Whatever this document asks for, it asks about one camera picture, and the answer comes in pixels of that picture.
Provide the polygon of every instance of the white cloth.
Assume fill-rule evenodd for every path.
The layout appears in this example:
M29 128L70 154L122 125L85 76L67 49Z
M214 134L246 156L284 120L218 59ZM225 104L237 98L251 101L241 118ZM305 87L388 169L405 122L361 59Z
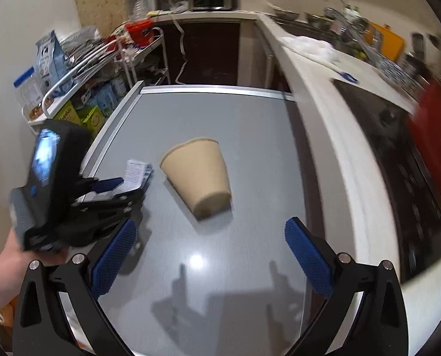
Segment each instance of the white cloth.
M281 37L280 41L291 51L331 68L333 71L340 72L334 65L338 61L336 50L328 42L306 36L285 36Z

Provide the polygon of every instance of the screw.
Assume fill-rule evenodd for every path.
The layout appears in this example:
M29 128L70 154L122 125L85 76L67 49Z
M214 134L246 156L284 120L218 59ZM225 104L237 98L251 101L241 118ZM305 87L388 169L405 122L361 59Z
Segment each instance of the screw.
M350 255L347 253L339 253L338 259L341 263L350 263L350 261L352 260Z
M72 262L75 264L82 263L84 261L85 256L82 253L76 254L74 257L72 257Z
M385 267L388 271L392 270L394 266L389 260L382 261L382 266Z
M34 260L34 261L31 261L29 263L29 269L31 269L32 271L37 269L38 267L39 267L39 261L38 260Z

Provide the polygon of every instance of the water bottle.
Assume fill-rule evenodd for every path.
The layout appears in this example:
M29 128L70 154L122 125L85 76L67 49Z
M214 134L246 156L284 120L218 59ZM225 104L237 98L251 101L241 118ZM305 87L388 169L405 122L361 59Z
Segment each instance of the water bottle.
M131 21L145 18L149 11L148 0L126 0L126 5Z

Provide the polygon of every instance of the white cable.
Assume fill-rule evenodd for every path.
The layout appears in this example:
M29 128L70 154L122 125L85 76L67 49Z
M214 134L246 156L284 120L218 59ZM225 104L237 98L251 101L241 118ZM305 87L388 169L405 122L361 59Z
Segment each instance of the white cable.
M168 0L168 2L169 2L169 5L172 8L175 8L174 4L172 3L172 0ZM175 24L176 28L181 33L181 37L179 38L179 49L181 50L181 54L183 55L183 59L184 59L184 64L181 67L181 70L179 70L179 73L178 73L178 76L175 79L175 82L178 83L178 84L186 84L186 83L182 83L182 82L179 81L179 78L181 77L182 73L184 72L184 67L188 63L188 58L186 57L186 52L184 51L184 30L181 28L181 26L176 21L176 19L172 16L171 13L168 13L168 15L171 17L172 22Z

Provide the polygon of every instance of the dark cabinet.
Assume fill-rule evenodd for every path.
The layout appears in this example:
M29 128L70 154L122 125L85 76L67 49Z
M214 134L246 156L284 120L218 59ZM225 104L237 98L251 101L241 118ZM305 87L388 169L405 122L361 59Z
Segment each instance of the dark cabinet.
M184 63L175 25L161 23L172 84ZM179 78L186 84L237 85L239 23L181 23L188 63Z

